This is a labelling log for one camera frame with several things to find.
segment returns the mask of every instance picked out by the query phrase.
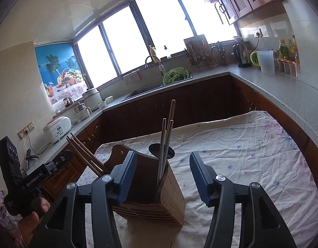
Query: table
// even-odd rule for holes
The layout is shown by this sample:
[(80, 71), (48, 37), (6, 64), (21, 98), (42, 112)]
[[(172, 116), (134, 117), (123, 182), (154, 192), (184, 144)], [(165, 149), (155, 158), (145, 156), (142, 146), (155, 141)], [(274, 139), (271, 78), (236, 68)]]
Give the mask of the table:
[[(122, 143), (151, 155), (148, 146), (160, 142), (160, 133), (101, 145), (95, 156), (105, 162), (112, 147)], [(191, 152), (199, 152), (205, 164), (232, 182), (260, 183), (286, 222), (297, 247), (306, 247), (318, 232), (318, 191), (293, 139), (267, 112), (253, 111), (227, 120), (192, 124), (173, 129), (170, 146), (175, 157), (169, 160), (185, 198), (182, 228), (144, 221), (127, 221), (115, 213), (121, 245), (125, 248), (203, 247), (213, 208), (200, 200), (189, 167)], [(86, 168), (78, 185), (90, 184), (97, 176)], [(91, 208), (86, 207), (88, 247), (93, 247)], [(234, 237), (238, 247), (241, 206), (236, 205)]]

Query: human hand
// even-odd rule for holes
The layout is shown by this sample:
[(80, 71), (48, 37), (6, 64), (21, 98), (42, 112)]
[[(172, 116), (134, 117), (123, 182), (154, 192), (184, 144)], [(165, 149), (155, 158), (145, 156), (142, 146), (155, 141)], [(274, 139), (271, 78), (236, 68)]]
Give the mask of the human hand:
[[(41, 198), (41, 209), (44, 213), (46, 213), (50, 208), (50, 203)], [(28, 246), (34, 234), (32, 231), (38, 226), (38, 224), (42, 221), (42, 218), (39, 219), (38, 214), (36, 212), (32, 212), (30, 215), (24, 217), (18, 222), (18, 227), (20, 233), (22, 235), (23, 241)]]

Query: knife block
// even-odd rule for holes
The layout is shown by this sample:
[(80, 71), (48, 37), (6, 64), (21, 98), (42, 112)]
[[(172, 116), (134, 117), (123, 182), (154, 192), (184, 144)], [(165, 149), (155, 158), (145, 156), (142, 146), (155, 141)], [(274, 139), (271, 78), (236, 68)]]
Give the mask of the knife block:
[[(105, 167), (110, 171), (122, 164), (127, 153), (135, 151), (123, 144), (112, 148)], [(158, 158), (136, 152), (137, 165), (126, 201), (112, 209), (127, 220), (183, 226), (185, 200), (168, 161), (158, 190)]]

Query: wooden chopstick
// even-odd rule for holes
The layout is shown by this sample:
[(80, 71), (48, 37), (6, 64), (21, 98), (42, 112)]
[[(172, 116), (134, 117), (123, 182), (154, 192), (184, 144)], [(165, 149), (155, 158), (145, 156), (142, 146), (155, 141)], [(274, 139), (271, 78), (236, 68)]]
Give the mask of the wooden chopstick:
[(164, 157), (165, 130), (166, 130), (166, 118), (162, 120), (161, 138), (160, 138), (160, 147), (159, 147), (157, 187), (159, 186), (159, 181), (162, 176), (162, 161)]
[(73, 138), (69, 138), (73, 146), (80, 152), (80, 154), (101, 174), (104, 175), (105, 172), (102, 170), (102, 168), (99, 167), (99, 165), (96, 164), (95, 161), (91, 159), (91, 157), (85, 152), (81, 146), (77, 144), (77, 142)]
[(76, 151), (76, 153), (78, 154), (78, 156), (83, 160), (84, 163), (86, 163), (88, 165), (88, 167), (98, 176), (101, 177), (103, 175), (101, 175), (83, 156), (82, 154), (76, 149), (76, 147), (73, 145), (73, 143), (71, 142), (70, 138), (67, 136), (67, 141), (71, 144), (72, 148), (74, 149), (74, 151)]
[(171, 141), (171, 134), (172, 134), (172, 129), (173, 129), (173, 123), (174, 121), (171, 120), (169, 123), (169, 127), (167, 128), (167, 137), (166, 137), (166, 142), (165, 142), (165, 149), (164, 149), (164, 156), (163, 156), (163, 160), (162, 160), (162, 170), (161, 170), (161, 177), (164, 175), (164, 170), (165, 170), (165, 166), (166, 166), (166, 161), (167, 161), (167, 156), (168, 156), (168, 149), (169, 149), (169, 143)]
[(77, 137), (71, 133), (71, 135), (73, 136), (73, 138), (75, 139), (75, 141), (79, 144), (79, 146), (82, 147), (82, 149), (87, 153), (87, 155), (89, 157), (91, 157), (91, 159), (95, 162), (95, 164), (105, 173), (105, 174), (110, 174), (109, 170), (104, 166), (104, 164), (94, 156), (94, 154), (92, 154), (92, 152), (89, 151), (89, 149), (87, 149), (87, 147), (84, 146), (84, 144), (81, 143), (81, 141), (79, 139), (77, 139)]
[(175, 112), (175, 100), (172, 100), (171, 102), (171, 108), (169, 110), (169, 117), (168, 117), (168, 124), (167, 124), (167, 130), (168, 130), (168, 127), (169, 127), (169, 123), (171, 122), (171, 120), (174, 120), (174, 112)]

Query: kitchen sink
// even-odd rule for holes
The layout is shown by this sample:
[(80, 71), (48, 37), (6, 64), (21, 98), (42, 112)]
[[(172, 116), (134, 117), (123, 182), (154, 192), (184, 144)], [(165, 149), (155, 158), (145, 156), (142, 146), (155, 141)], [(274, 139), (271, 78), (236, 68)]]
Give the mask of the kitchen sink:
[[(175, 82), (174, 84), (179, 83), (179, 82), (183, 82), (183, 81), (185, 81), (185, 80), (189, 80), (189, 79), (191, 79), (191, 78), (192, 78), (192, 73), (190, 73), (189, 78), (184, 79), (184, 80), (181, 80), (181, 81), (178, 81), (178, 82)], [(157, 89), (157, 88), (161, 88), (161, 87), (163, 87), (163, 86), (164, 86), (163, 83), (162, 83), (162, 82), (159, 82), (159, 83), (154, 83), (154, 84), (152, 84), (152, 85), (148, 85), (148, 86), (146, 86), (146, 87), (144, 87), (144, 88), (139, 88), (139, 89), (133, 91), (132, 93), (130, 93), (130, 94), (129, 94), (127, 97), (125, 97), (122, 101), (127, 100), (127, 99), (130, 99), (130, 98), (133, 98), (133, 97), (135, 97), (135, 96), (137, 96), (137, 95), (140, 95), (140, 94), (143, 94), (143, 93), (146, 93), (146, 92), (149, 92), (149, 91), (153, 91), (153, 90), (155, 90), (155, 89)]]

